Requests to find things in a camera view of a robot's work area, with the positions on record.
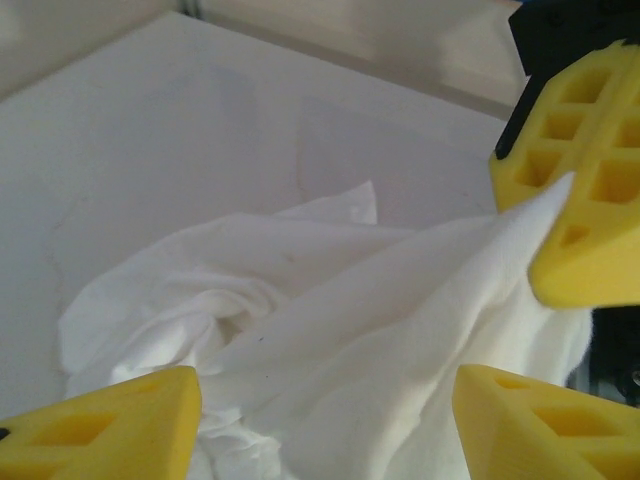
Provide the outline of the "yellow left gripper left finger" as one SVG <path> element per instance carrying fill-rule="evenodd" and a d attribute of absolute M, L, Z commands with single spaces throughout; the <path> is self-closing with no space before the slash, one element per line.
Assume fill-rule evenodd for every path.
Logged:
<path fill-rule="evenodd" d="M 4 479 L 183 479 L 201 418 L 196 371 L 179 366 L 1 422 Z"/>

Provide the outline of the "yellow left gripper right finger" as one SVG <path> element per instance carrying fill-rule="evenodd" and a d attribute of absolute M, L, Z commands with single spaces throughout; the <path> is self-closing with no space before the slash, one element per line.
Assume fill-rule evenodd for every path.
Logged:
<path fill-rule="evenodd" d="M 458 368 L 452 407 L 473 479 L 636 479 L 639 411 L 484 365 Z"/>

